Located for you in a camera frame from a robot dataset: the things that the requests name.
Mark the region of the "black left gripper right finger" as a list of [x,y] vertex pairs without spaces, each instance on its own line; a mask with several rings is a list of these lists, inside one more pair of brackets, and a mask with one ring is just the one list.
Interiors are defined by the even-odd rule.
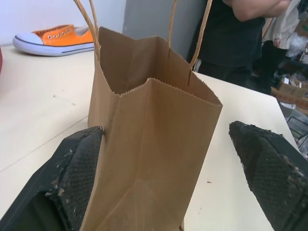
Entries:
[[270,130],[234,121],[229,135],[274,231],[308,231],[308,160]]

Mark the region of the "bystander in black clothes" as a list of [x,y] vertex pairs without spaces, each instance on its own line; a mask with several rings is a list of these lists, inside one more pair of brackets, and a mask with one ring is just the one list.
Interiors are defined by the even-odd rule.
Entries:
[[259,17],[241,22],[223,0],[213,0],[198,55],[198,72],[244,87],[253,62],[261,57],[265,20]]

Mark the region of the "orange and white sneaker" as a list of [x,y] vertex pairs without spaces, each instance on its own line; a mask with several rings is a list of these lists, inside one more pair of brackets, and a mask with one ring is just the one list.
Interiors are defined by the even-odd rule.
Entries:
[[15,35],[13,46],[19,51],[39,56],[66,56],[94,49],[89,28],[74,25]]

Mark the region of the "brown paper bag with handles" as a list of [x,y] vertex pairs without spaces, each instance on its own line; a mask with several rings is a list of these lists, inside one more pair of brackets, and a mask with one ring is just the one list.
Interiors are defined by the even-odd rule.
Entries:
[[103,129],[80,231],[182,231],[222,103],[161,37],[134,40],[88,16],[90,127]]

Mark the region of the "brown cardboard box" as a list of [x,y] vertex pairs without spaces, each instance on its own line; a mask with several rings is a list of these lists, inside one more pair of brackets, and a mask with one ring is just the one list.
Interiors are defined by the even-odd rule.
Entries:
[[278,101],[289,104],[296,104],[298,107],[308,108],[308,84],[295,81],[301,87],[292,84],[285,84],[281,81],[277,88],[271,87],[271,93]]

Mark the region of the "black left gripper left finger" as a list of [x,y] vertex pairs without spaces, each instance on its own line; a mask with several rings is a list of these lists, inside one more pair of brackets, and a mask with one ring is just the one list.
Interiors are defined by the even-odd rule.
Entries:
[[79,231],[91,196],[103,128],[59,144],[0,219],[0,231]]

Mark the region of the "bystander in beige jacket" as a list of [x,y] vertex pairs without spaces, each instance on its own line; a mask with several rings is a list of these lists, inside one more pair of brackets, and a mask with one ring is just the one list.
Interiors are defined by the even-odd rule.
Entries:
[[291,35],[299,23],[298,5],[300,1],[291,0],[285,13],[272,21],[263,39],[262,72],[258,85],[265,94],[271,93],[274,73],[290,47]]

